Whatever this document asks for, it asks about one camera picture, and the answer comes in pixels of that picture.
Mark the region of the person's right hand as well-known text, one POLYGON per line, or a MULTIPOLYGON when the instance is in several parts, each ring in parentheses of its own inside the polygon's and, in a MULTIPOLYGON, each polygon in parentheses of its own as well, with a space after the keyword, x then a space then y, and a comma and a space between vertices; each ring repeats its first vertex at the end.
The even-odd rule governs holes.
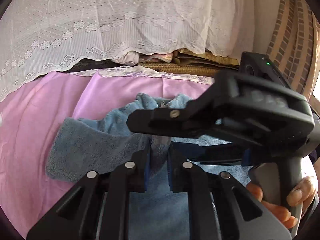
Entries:
MULTIPOLYGON (((291 212, 279 205, 271 204, 263 200, 263 190, 251 181, 246 185, 246 189, 266 207, 282 224, 291 229, 298 223, 298 218, 291 215, 291 212)), ((290 207, 302 204, 305 211, 312 203, 318 189, 318 181, 315 176, 307 176, 303 178, 286 197, 286 201, 290 207)))

